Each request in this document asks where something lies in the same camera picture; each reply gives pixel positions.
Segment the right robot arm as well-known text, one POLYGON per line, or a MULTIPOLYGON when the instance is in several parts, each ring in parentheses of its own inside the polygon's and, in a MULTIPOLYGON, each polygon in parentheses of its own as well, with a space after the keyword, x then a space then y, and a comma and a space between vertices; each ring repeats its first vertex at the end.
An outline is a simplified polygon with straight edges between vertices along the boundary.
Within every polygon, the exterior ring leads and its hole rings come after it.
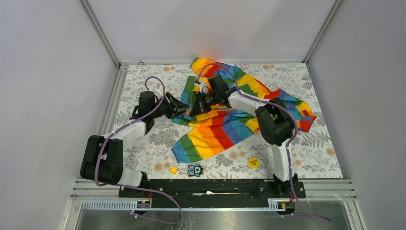
POLYGON ((230 88, 220 75, 210 77, 208 83, 195 80, 194 85, 198 86, 199 91, 190 112, 191 117, 210 112, 215 104, 242 110, 256 117, 260 133, 271 145, 275 160, 275 193, 281 197, 291 194, 297 180, 293 178, 287 145, 296 134, 296 125, 282 100, 261 99, 244 93, 238 86, 230 88))

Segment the rainbow striped jacket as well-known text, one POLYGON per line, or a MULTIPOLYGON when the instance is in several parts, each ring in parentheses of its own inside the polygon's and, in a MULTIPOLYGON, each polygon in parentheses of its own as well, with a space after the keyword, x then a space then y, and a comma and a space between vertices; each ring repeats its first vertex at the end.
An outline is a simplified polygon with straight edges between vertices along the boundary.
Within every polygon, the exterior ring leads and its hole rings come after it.
MULTIPOLYGON (((238 85, 244 93, 265 99, 281 99, 285 108, 296 119, 301 131, 309 132, 316 120, 306 102, 282 89, 269 90, 262 82, 237 66, 196 58, 191 64, 191 69, 200 74, 200 81, 203 83, 207 83, 209 77, 220 74, 229 86, 238 85)), ((202 115, 191 117, 190 112, 187 110, 185 114, 172 120, 173 123, 193 128, 171 149, 178 163, 193 163, 208 159, 259 131, 257 119, 241 110, 215 104, 211 106, 210 112, 202 115)))

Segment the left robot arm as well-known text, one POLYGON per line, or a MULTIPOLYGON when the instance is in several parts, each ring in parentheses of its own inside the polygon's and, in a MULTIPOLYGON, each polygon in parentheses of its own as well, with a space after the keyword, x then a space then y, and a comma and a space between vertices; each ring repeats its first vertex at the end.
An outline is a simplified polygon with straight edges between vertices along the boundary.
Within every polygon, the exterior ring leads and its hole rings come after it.
POLYGON ((89 137, 80 169, 81 178, 100 184, 127 185, 135 196, 146 195, 149 185, 142 180, 142 172, 124 167, 124 150, 146 135, 156 118, 173 119, 188 108, 189 105, 169 92, 162 96, 151 91, 140 93, 138 105, 126 125, 103 136, 89 137))

